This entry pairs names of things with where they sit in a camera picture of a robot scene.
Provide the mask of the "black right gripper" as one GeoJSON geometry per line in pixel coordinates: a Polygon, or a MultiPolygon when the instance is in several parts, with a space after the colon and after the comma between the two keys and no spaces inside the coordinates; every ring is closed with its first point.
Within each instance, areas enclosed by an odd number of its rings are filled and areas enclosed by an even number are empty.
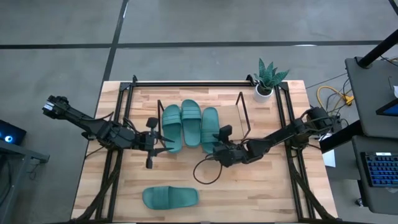
{"type": "Polygon", "coordinates": [[[231,125],[226,125],[220,128],[219,134],[213,134],[213,137],[219,140],[218,143],[214,143],[213,157],[224,167],[248,163],[248,152],[244,144],[236,144],[229,140],[232,130],[231,125]]]}

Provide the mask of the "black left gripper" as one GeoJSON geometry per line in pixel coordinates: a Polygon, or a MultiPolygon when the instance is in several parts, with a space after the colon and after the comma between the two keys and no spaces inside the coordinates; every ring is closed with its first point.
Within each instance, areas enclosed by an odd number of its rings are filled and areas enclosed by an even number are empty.
{"type": "Polygon", "coordinates": [[[142,131],[137,133],[136,141],[139,142],[139,149],[147,153],[146,168],[151,169],[153,166],[152,158],[161,152],[172,150],[172,147],[154,148],[155,142],[165,141],[174,142],[169,138],[162,136],[159,132],[155,132],[158,119],[155,117],[150,117],[147,120],[146,126],[150,128],[149,131],[142,131]]]}

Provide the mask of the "teal rubber slide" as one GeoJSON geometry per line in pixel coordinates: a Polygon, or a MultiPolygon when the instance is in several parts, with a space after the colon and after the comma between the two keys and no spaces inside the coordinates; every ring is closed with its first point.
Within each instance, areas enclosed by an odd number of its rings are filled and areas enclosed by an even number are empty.
{"type": "Polygon", "coordinates": [[[189,187],[149,187],[143,191],[142,201],[149,209],[170,210],[196,205],[199,201],[199,193],[196,189],[189,187]]]}
{"type": "Polygon", "coordinates": [[[214,107],[205,108],[201,121],[201,145],[205,153],[211,154],[213,152],[214,143],[219,142],[214,135],[219,134],[219,130],[217,109],[214,107]]]}
{"type": "Polygon", "coordinates": [[[193,100],[184,100],[181,119],[185,144],[197,147],[201,142],[201,109],[193,100]]]}
{"type": "Polygon", "coordinates": [[[162,113],[162,129],[164,137],[172,140],[172,142],[165,142],[167,148],[170,148],[169,153],[178,153],[182,149],[182,120],[181,111],[177,105],[169,105],[162,113]]]}

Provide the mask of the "black metal wooden shelf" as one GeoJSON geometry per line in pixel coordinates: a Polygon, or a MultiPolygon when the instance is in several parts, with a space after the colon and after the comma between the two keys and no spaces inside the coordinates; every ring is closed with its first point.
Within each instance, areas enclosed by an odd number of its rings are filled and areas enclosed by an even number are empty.
{"type": "Polygon", "coordinates": [[[200,109],[214,108],[218,113],[219,125],[231,125],[233,133],[231,140],[242,140],[250,133],[248,113],[244,110],[243,93],[233,90],[222,93],[220,89],[200,88],[192,91],[182,88],[180,90],[167,90],[164,95],[157,96],[157,115],[160,119],[166,107],[170,105],[181,106],[183,100],[193,100],[200,109]]]}

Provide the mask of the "potted plant white pot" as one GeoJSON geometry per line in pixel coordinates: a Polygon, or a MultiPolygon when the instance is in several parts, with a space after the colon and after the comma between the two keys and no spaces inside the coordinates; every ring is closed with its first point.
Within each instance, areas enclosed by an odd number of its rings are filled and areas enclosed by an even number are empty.
{"type": "Polygon", "coordinates": [[[274,87],[285,79],[290,70],[278,72],[273,62],[266,66],[261,58],[259,58],[258,69],[258,73],[253,74],[256,84],[254,99],[258,103],[265,103],[273,94],[274,87]]]}

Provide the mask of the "white paper sheet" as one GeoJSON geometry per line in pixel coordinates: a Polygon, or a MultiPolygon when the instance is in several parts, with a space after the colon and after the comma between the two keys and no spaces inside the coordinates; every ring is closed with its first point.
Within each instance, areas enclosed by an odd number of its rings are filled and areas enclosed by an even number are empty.
{"type": "Polygon", "coordinates": [[[327,167],[336,167],[335,150],[330,150],[328,152],[322,153],[324,165],[327,167]]]}

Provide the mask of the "black desk crossbar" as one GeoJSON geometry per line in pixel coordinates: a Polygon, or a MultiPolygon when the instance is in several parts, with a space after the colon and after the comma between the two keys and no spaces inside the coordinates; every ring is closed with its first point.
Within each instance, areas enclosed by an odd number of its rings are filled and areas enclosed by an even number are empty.
{"type": "Polygon", "coordinates": [[[344,129],[320,141],[322,153],[326,153],[352,139],[353,136],[362,136],[363,130],[360,120],[355,121],[344,129]]]}

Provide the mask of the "dark grey desk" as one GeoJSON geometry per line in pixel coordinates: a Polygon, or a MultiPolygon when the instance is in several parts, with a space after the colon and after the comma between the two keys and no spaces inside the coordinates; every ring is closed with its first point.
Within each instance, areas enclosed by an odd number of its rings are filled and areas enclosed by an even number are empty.
{"type": "Polygon", "coordinates": [[[0,224],[10,224],[11,212],[16,203],[19,190],[22,187],[23,178],[27,175],[30,160],[36,159],[43,164],[49,161],[50,156],[4,141],[0,141],[0,152],[21,157],[20,168],[15,176],[11,177],[10,191],[6,194],[3,203],[0,203],[0,224]]]}

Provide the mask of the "black computer glowing fan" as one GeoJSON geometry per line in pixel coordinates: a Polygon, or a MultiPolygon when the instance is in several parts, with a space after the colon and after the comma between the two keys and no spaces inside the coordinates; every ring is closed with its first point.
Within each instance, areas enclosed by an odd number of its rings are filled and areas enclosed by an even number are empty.
{"type": "Polygon", "coordinates": [[[0,140],[20,146],[26,136],[26,131],[0,119],[0,140]]]}

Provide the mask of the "backlit keyboard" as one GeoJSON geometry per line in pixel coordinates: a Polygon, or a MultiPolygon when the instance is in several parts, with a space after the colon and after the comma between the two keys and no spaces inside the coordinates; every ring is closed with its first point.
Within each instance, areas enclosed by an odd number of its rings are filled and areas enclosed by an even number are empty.
{"type": "Polygon", "coordinates": [[[398,153],[361,152],[360,155],[371,187],[398,188],[398,153]]]}

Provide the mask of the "blue screen tablet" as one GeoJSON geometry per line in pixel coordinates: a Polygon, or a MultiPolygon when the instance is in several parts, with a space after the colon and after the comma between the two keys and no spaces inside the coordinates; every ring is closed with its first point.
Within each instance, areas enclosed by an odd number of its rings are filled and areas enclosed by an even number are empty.
{"type": "Polygon", "coordinates": [[[398,98],[376,110],[377,115],[398,116],[398,98]]]}

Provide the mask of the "black pole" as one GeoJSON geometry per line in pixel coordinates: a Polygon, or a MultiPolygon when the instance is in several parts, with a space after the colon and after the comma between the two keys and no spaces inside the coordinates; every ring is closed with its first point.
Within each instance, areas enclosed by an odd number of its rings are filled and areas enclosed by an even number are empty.
{"type": "Polygon", "coordinates": [[[397,43],[398,43],[398,29],[395,30],[380,44],[378,44],[375,48],[373,48],[363,58],[356,59],[358,66],[360,66],[361,68],[368,68],[373,63],[373,61],[381,57],[382,54],[386,53],[397,43]]]}

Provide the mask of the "black aluminium table frame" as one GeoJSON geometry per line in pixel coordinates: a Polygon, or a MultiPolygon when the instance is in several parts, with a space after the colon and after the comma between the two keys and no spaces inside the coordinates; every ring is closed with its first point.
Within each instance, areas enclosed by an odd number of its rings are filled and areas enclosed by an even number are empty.
{"type": "MultiPolygon", "coordinates": [[[[147,119],[157,116],[157,96],[167,90],[220,89],[243,93],[244,110],[250,122],[250,138],[261,138],[280,128],[278,101],[265,103],[253,98],[254,89],[247,81],[137,82],[125,98],[132,100],[130,119],[137,129],[146,128],[147,119]]],[[[184,147],[177,154],[161,153],[153,167],[146,169],[146,154],[125,151],[114,207],[115,222],[294,222],[297,220],[285,147],[273,147],[260,161],[249,165],[221,168],[206,161],[201,148],[184,147]],[[192,207],[151,210],[142,201],[148,187],[192,187],[199,202],[192,207]]]]}

